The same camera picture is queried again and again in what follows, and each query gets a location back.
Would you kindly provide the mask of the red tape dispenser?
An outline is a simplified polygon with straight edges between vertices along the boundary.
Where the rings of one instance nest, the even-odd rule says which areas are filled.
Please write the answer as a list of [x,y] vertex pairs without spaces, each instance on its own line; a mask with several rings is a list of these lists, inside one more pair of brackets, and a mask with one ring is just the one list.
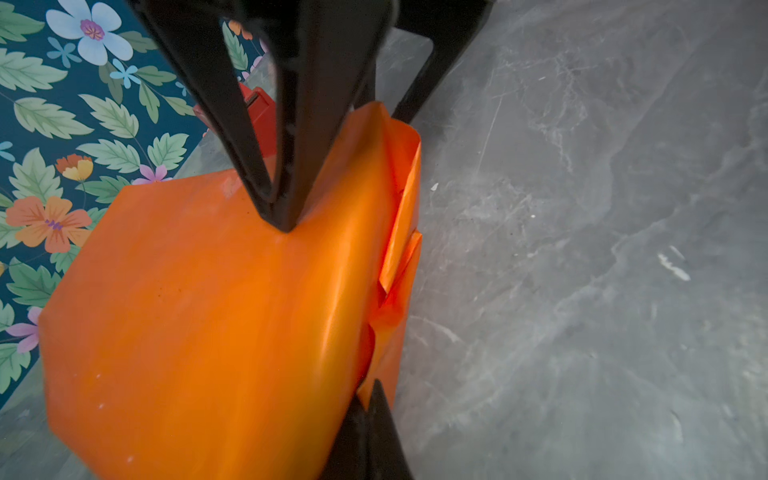
[[239,81],[243,101],[251,122],[255,137],[263,157],[274,161],[277,155],[276,104],[261,88],[249,88]]

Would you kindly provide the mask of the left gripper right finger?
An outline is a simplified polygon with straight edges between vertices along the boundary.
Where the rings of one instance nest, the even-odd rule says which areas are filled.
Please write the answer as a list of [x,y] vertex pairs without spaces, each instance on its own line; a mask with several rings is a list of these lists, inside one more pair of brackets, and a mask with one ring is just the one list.
[[389,403],[375,380],[368,406],[368,479],[413,480]]

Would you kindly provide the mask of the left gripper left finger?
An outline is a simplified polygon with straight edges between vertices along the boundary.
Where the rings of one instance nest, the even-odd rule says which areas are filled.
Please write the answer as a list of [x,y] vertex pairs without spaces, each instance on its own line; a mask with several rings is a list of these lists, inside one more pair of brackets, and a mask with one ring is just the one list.
[[321,480],[368,478],[369,419],[357,397],[353,397],[320,474]]

